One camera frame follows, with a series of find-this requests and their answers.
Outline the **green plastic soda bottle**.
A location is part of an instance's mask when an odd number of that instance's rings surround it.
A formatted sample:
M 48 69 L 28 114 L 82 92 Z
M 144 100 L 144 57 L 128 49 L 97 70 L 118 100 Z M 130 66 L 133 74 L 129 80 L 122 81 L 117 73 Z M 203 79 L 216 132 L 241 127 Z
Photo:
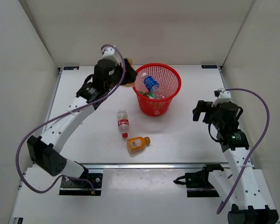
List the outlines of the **green plastic soda bottle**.
M 141 92 L 140 91 L 140 94 L 146 98 L 149 98 L 149 99 L 156 99 L 155 95 L 150 93 L 150 92 Z

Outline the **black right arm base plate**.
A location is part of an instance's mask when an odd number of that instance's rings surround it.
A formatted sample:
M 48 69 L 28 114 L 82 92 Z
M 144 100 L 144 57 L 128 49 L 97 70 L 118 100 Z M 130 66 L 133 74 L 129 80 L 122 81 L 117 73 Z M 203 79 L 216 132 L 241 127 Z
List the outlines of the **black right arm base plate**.
M 185 185 L 188 198 L 219 197 L 214 186 L 208 181 L 209 174 L 215 170 L 224 171 L 219 163 L 206 164 L 202 170 L 194 173 L 185 173 L 177 177 L 173 183 Z

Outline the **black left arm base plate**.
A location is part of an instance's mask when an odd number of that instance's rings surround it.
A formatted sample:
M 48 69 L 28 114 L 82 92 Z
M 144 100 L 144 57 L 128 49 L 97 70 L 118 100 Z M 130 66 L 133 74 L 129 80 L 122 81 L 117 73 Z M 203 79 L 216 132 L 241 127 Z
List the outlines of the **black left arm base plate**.
M 87 181 L 71 180 L 62 178 L 59 195 L 61 196 L 101 196 L 103 170 L 90 169 L 86 179 Z

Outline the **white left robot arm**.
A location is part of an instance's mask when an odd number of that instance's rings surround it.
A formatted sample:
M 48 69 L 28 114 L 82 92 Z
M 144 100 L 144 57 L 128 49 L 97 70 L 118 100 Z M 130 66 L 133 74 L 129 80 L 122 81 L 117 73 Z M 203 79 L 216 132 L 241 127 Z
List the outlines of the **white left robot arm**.
M 104 102 L 104 97 L 117 85 L 135 82 L 137 73 L 131 59 L 125 65 L 116 65 L 109 59 L 101 59 L 76 92 L 68 107 L 69 114 L 57 119 L 39 137 L 27 140 L 30 159 L 51 176 L 65 175 L 79 187 L 88 183 L 88 169 L 82 164 L 66 159 L 60 152 L 82 122 Z

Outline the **clear bottle red label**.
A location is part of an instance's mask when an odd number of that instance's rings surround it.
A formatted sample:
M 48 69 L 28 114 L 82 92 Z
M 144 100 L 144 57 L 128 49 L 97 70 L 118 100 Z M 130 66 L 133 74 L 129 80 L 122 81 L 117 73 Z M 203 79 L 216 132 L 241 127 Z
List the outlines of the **clear bottle red label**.
M 128 133 L 129 133 L 129 120 L 128 120 L 127 112 L 125 110 L 123 111 L 119 110 L 117 112 L 117 123 L 122 138 L 124 140 L 127 140 Z

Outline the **orange juice bottle upright-lying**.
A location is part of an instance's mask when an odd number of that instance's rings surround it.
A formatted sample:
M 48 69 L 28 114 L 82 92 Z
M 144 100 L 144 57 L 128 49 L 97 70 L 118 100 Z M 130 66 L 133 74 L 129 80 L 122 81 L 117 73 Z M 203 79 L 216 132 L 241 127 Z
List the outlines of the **orange juice bottle upright-lying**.
M 127 58 L 124 59 L 124 62 L 124 68 L 126 72 L 123 81 L 121 82 L 121 85 L 132 85 L 136 80 L 137 72 L 134 70 L 134 68 L 130 64 L 130 61 Z

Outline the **orange juice bottle barcode label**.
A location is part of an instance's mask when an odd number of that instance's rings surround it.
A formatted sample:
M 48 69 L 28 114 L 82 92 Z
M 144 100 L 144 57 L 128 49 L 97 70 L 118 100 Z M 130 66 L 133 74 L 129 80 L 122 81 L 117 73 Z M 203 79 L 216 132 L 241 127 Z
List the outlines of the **orange juice bottle barcode label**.
M 150 142 L 151 140 L 149 137 L 135 137 L 135 138 L 128 139 L 126 142 L 128 152 L 130 153 L 138 152 L 139 150 L 142 150 L 146 146 L 148 146 Z

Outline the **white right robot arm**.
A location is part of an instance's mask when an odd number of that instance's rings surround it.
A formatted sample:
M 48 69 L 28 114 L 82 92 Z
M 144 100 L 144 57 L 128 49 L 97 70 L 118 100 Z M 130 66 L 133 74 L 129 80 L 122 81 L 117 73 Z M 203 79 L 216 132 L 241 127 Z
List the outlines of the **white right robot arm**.
M 231 176 L 223 168 L 207 170 L 200 175 L 204 186 L 213 185 L 222 199 L 216 213 L 230 207 L 227 220 L 230 224 L 275 224 L 279 220 L 277 210 L 271 209 L 257 183 L 247 137 L 239 128 L 238 119 L 243 109 L 231 101 L 214 105 L 199 100 L 193 110 L 193 120 L 198 121 L 204 113 L 203 122 L 208 128 L 214 126 L 219 143 L 228 161 Z

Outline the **clear bottle blue label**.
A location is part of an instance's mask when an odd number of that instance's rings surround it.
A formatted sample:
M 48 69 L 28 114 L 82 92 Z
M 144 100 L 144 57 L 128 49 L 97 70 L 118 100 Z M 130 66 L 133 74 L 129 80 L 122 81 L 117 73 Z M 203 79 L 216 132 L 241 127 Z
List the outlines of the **clear bottle blue label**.
M 149 76 L 147 73 L 143 73 L 141 76 L 144 85 L 150 93 L 155 95 L 156 99 L 165 99 L 169 97 L 155 78 Z

